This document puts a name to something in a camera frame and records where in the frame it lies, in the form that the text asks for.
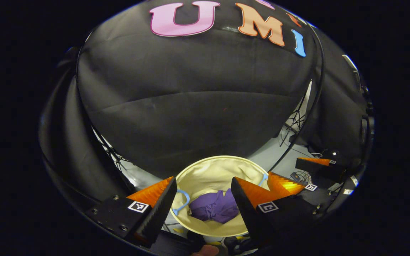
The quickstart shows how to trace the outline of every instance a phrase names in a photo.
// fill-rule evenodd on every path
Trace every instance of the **letter u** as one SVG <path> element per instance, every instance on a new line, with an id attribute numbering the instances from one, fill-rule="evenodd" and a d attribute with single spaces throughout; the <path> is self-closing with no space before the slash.
<path id="1" fill-rule="evenodd" d="M 195 23 L 180 25 L 175 23 L 176 9 L 182 3 L 161 5 L 151 9 L 151 31 L 158 36 L 190 36 L 210 29 L 215 23 L 215 7 L 220 3 L 211 1 L 196 1 L 192 3 L 199 7 L 199 18 Z"/>

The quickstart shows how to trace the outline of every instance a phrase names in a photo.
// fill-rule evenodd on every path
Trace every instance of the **purple towel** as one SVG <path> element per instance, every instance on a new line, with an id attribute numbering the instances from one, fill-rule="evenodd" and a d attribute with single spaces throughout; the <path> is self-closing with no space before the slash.
<path id="1" fill-rule="evenodd" d="M 225 196 L 222 191 L 203 194 L 192 201 L 189 208 L 192 212 L 191 216 L 203 222 L 214 220 L 224 224 L 238 215 L 238 208 L 230 188 Z"/>

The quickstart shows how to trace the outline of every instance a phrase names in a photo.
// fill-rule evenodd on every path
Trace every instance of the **black fabric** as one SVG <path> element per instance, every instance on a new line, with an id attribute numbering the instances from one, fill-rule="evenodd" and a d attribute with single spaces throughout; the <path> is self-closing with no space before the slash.
<path id="1" fill-rule="evenodd" d="M 105 154 L 80 105 L 73 77 L 74 51 L 77 49 L 66 54 L 53 75 L 56 88 L 41 115 L 39 143 L 51 164 L 47 168 L 100 201 L 113 194 L 129 195 L 134 191 L 126 187 L 119 170 Z"/>
<path id="2" fill-rule="evenodd" d="M 285 123 L 306 91 L 316 63 L 311 31 L 286 11 L 252 0 L 267 19 L 283 23 L 280 47 L 238 31 L 241 9 L 220 1 L 213 27 L 201 34 L 152 33 L 147 1 L 98 26 L 81 49 L 78 87 L 96 129 L 135 165 L 160 177 L 214 155 L 247 157 Z M 198 8 L 183 2 L 176 23 L 197 21 Z M 295 52 L 295 29 L 306 57 Z"/>
<path id="3" fill-rule="evenodd" d="M 343 58 L 346 53 L 322 31 L 316 28 L 314 30 L 324 46 L 325 81 L 317 107 L 311 112 L 320 76 L 319 62 L 307 109 L 307 118 L 311 120 L 303 127 L 300 138 L 316 152 L 336 149 L 346 159 L 360 158 L 360 120 L 366 114 L 367 103 L 351 67 Z"/>

